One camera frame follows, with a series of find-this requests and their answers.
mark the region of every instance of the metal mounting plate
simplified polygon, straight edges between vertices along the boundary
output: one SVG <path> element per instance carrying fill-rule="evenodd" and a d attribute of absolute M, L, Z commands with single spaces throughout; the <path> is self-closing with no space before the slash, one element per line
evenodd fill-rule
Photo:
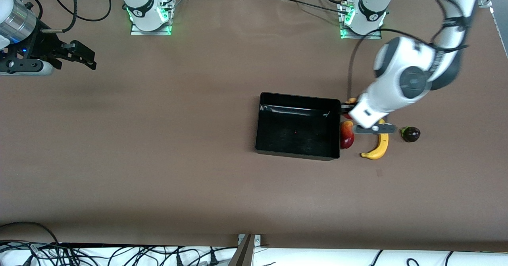
<path fill-rule="evenodd" d="M 164 23 L 162 26 L 160 26 L 158 29 L 155 29 L 153 31 L 142 31 L 136 27 L 132 23 L 131 20 L 131 35 L 134 36 L 170 36 L 171 30 L 173 28 L 173 17 L 175 15 L 175 3 L 176 0 L 171 0 L 171 2 L 167 3 L 163 8 L 168 9 L 166 12 L 162 12 L 163 16 L 167 16 L 168 20 L 166 23 Z"/>
<path fill-rule="evenodd" d="M 337 9 L 339 11 L 350 12 L 352 8 L 345 7 L 341 4 L 337 4 Z M 349 28 L 345 22 L 348 15 L 344 15 L 341 13 L 337 13 L 339 15 L 339 27 L 341 29 L 341 39 L 361 39 L 363 35 L 358 35 Z M 369 36 L 365 37 L 366 40 L 381 40 L 381 32 L 377 31 Z"/>
<path fill-rule="evenodd" d="M 238 245 L 242 243 L 243 238 L 245 235 L 238 235 Z M 254 247 L 261 246 L 261 235 L 254 235 Z"/>

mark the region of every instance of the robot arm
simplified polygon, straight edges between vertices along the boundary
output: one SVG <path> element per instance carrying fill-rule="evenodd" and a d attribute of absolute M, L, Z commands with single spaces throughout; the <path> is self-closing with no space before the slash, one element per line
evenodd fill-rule
<path fill-rule="evenodd" d="M 462 11 L 439 0 L 446 11 L 443 30 L 434 48 L 406 37 L 383 45 L 374 61 L 376 80 L 359 96 L 349 115 L 363 128 L 397 109 L 417 102 L 430 90 L 451 83 L 458 74 L 459 47 L 468 31 L 477 0 L 454 0 Z"/>
<path fill-rule="evenodd" d="M 59 59 L 96 68 L 94 51 L 42 29 L 49 27 L 19 0 L 0 0 L 0 75 L 50 75 L 62 67 Z"/>

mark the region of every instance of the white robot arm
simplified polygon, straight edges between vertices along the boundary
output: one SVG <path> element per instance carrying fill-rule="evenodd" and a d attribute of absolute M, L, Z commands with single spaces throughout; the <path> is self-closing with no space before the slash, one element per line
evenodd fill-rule
<path fill-rule="evenodd" d="M 363 128 L 370 128 L 388 113 L 417 102 L 430 90 L 448 85 L 457 76 L 462 51 L 450 49 L 463 42 L 477 0 L 453 0 L 461 11 L 447 1 L 439 1 L 446 11 L 446 18 L 434 47 L 397 37 L 377 53 L 374 61 L 376 80 L 359 96 L 356 106 L 349 112 Z"/>

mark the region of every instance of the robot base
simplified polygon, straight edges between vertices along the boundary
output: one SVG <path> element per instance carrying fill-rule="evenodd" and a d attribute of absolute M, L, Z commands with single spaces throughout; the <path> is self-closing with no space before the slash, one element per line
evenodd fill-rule
<path fill-rule="evenodd" d="M 153 31 L 143 31 L 134 25 L 131 18 L 131 35 L 135 36 L 170 36 L 171 29 L 173 27 L 173 17 L 175 15 L 175 3 L 176 0 L 171 0 L 171 2 L 167 3 L 162 8 L 167 11 L 161 11 L 161 17 L 167 17 L 168 20 L 164 24 L 162 24 L 159 28 Z"/>
<path fill-rule="evenodd" d="M 339 27 L 341 28 L 341 39 L 361 39 L 363 35 L 356 34 L 348 27 L 345 22 L 349 20 L 350 16 L 354 14 L 354 9 L 352 8 L 352 3 L 354 0 L 343 1 L 341 4 L 337 4 L 337 9 L 339 11 L 346 11 L 349 14 L 344 15 L 338 13 L 339 15 Z M 365 37 L 367 40 L 381 40 L 381 32 L 377 31 L 369 36 Z"/>

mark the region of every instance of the small eggplant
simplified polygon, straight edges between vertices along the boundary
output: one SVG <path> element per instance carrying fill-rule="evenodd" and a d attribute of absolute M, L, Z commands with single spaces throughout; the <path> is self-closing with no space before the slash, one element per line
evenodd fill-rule
<path fill-rule="evenodd" d="M 418 140 L 420 132 L 419 129 L 412 126 L 407 126 L 400 129 L 402 139 L 406 142 L 414 142 Z"/>

